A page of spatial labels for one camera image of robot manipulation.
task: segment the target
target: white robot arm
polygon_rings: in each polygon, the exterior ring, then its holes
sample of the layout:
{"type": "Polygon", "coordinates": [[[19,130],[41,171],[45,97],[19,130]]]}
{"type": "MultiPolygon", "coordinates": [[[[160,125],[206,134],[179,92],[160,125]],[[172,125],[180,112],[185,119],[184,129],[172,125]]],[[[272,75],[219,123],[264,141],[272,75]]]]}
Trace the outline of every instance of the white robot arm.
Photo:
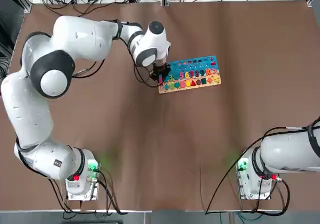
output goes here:
{"type": "Polygon", "coordinates": [[[269,198],[279,173],[320,172],[320,129],[314,129],[318,121],[299,128],[299,133],[265,137],[260,147],[244,153],[237,164],[242,199],[269,198]]]}
{"type": "Polygon", "coordinates": [[[157,21],[143,33],[138,23],[61,16],[52,37],[32,33],[24,44],[21,70],[8,75],[1,85],[4,106],[17,135],[15,155],[48,178],[66,179],[68,193],[78,200],[89,198],[87,193],[93,186],[88,177],[98,163],[89,150],[51,138],[54,124],[45,98],[63,96],[70,86],[75,61],[105,59],[115,39],[126,43],[137,66],[153,65],[153,77],[165,78],[171,45],[165,32],[157,21]]]}

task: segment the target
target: number puzzle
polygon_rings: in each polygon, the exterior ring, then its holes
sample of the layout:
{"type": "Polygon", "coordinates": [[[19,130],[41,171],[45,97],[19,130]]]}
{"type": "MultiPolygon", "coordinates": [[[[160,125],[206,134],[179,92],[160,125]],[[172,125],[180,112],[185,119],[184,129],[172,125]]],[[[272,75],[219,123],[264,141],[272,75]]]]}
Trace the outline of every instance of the number puzzle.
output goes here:
{"type": "Polygon", "coordinates": [[[221,84],[221,77],[215,56],[193,58],[169,62],[171,71],[159,83],[159,93],[170,93],[192,88],[202,88],[221,84]]]}

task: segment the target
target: brown table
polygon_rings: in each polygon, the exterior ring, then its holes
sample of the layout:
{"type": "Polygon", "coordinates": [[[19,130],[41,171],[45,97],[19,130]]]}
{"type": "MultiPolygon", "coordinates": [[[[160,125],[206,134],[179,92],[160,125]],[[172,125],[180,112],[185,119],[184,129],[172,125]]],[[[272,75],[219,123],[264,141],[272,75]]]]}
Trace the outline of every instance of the brown table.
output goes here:
{"type": "MultiPolygon", "coordinates": [[[[77,14],[71,7],[59,11],[77,14]]],[[[12,71],[20,68],[27,35],[52,34],[58,16],[33,5],[25,17],[12,71]]],[[[93,151],[111,172],[122,210],[201,210],[200,168],[207,207],[230,162],[266,129],[306,125],[320,113],[319,28],[304,1],[110,5],[86,17],[137,21],[144,28],[159,20],[172,43],[170,60],[216,55],[221,70],[222,85],[159,95],[135,80],[119,41],[94,77],[74,80],[64,97],[49,100],[53,136],[93,151]]],[[[91,64],[79,60],[76,68],[91,64]]],[[[3,105],[0,124],[0,210],[59,209],[48,181],[14,156],[15,133],[3,105]]],[[[240,209],[234,177],[223,183],[211,210],[240,209]]],[[[291,188],[291,210],[319,210],[319,174],[282,177],[291,188]]],[[[277,196],[261,208],[281,209],[277,196]]],[[[83,208],[106,209],[105,194],[83,208]]]]}

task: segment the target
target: green light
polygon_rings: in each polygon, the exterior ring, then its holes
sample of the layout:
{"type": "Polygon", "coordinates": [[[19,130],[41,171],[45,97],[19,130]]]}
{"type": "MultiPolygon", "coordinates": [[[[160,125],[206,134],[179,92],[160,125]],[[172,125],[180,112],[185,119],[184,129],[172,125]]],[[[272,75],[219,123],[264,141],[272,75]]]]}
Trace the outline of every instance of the green light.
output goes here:
{"type": "Polygon", "coordinates": [[[98,169],[98,162],[96,160],[88,160],[88,169],[91,171],[98,169]]]}
{"type": "Polygon", "coordinates": [[[238,169],[239,169],[239,171],[247,170],[248,163],[249,163],[248,158],[241,158],[238,161],[238,169]]]}

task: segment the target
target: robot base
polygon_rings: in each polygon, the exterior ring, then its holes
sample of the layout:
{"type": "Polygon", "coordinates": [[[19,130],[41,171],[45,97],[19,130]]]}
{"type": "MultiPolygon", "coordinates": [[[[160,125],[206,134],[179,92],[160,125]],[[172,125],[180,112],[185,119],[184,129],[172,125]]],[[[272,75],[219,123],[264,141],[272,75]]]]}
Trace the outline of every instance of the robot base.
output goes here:
{"type": "Polygon", "coordinates": [[[67,197],[70,201],[91,201],[98,199],[100,164],[95,160],[91,151],[82,149],[84,153],[84,167],[80,176],[73,177],[73,181],[65,180],[67,197]]]}
{"type": "Polygon", "coordinates": [[[265,180],[259,177],[252,165],[252,153],[254,148],[249,149],[236,164],[236,179],[240,198],[243,200],[269,200],[272,180],[265,180]]]}

